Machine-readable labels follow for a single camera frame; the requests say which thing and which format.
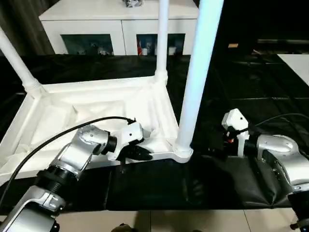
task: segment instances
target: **white cabinet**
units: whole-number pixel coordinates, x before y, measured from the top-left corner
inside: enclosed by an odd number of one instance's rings
[[[40,16],[56,54],[155,54],[159,0],[127,8],[122,0],[61,0]],[[170,0],[169,53],[191,54],[198,8]]]

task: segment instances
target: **floor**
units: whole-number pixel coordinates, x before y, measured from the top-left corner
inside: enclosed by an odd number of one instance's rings
[[[292,209],[101,211],[57,217],[61,232],[110,232],[125,223],[139,232],[291,232]]]

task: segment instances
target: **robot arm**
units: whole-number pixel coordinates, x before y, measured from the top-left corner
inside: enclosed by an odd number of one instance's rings
[[[254,155],[271,166],[280,179],[290,187],[288,199],[298,222],[292,229],[309,229],[309,160],[298,149],[297,143],[284,135],[255,133],[249,135],[248,121],[238,109],[226,113],[222,120],[227,130],[226,144],[237,148],[239,157]]]
[[[39,171],[35,184],[20,199],[0,225],[0,232],[57,232],[56,216],[70,199],[71,190],[80,179],[93,155],[116,160],[125,146],[143,141],[138,122],[110,134],[93,125],[77,130],[49,167]]]

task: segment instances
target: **black tablecloth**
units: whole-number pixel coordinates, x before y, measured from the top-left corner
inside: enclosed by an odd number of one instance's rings
[[[24,58],[43,84],[128,78],[153,75],[155,57],[100,57],[55,55]],[[168,92],[180,118],[189,57],[168,58]],[[5,58],[0,58],[5,91],[0,109],[0,136],[10,125],[24,96],[21,82]],[[194,154],[186,164],[159,160],[86,171],[67,211],[142,209],[250,209],[286,207],[287,190],[272,169],[255,158],[218,159],[209,147],[221,143],[225,112],[239,108],[257,123],[281,113],[309,114],[309,87],[277,56],[213,58],[206,81],[197,127]],[[299,117],[275,120],[261,131],[284,134],[306,150],[309,123]],[[33,183],[16,180],[3,212],[10,210]]]

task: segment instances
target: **black cable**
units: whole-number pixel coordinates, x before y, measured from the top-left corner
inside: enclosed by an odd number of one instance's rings
[[[54,137],[50,138],[49,140],[45,141],[44,143],[42,143],[41,145],[39,145],[38,147],[36,147],[35,149],[33,149],[33,151],[31,151],[22,161],[21,163],[17,166],[17,168],[14,170],[13,174],[11,175],[11,178],[9,179],[8,183],[7,183],[7,186],[5,188],[5,190],[3,191],[3,195],[1,196],[1,199],[0,199],[0,208],[3,204],[3,200],[4,200],[4,197],[5,195],[7,194],[8,190],[9,190],[9,187],[12,183],[12,181],[16,178],[17,174],[19,173],[19,171],[22,169],[22,167],[25,165],[25,163],[35,154],[37,153],[39,150],[41,150],[43,147],[45,147],[46,145],[48,145],[49,143],[51,143],[52,141],[58,139],[59,137],[73,131],[73,130],[76,130],[76,129],[79,129],[81,127],[84,127],[84,126],[87,126],[89,124],[92,124],[92,123],[95,123],[95,122],[99,122],[99,121],[104,121],[104,120],[108,120],[108,119],[121,119],[121,120],[126,120],[128,123],[133,123],[135,122],[134,120],[130,119],[130,118],[127,118],[127,117],[120,117],[120,116],[111,116],[111,117],[101,117],[101,118],[97,118],[97,119],[94,119],[94,120],[91,120],[91,121],[88,121],[88,122],[85,122],[85,123],[82,123],[80,125],[77,125],[75,127],[72,127],[70,129],[67,129],[57,135],[55,135]]]
[[[281,115],[277,115],[277,116],[273,116],[273,117],[270,117],[268,119],[265,119],[264,121],[261,121],[261,122],[255,124],[255,126],[258,127],[258,126],[260,126],[260,125],[262,125],[262,124],[264,124],[266,122],[272,121],[272,120],[274,120],[276,118],[285,117],[285,116],[301,116],[301,117],[309,120],[309,116],[301,114],[301,113],[286,113],[286,114],[281,114]],[[245,131],[248,131],[248,130],[249,130],[249,127],[245,128],[245,129],[242,129],[242,130],[237,130],[236,131],[236,135],[241,134],[241,133],[243,133]]]

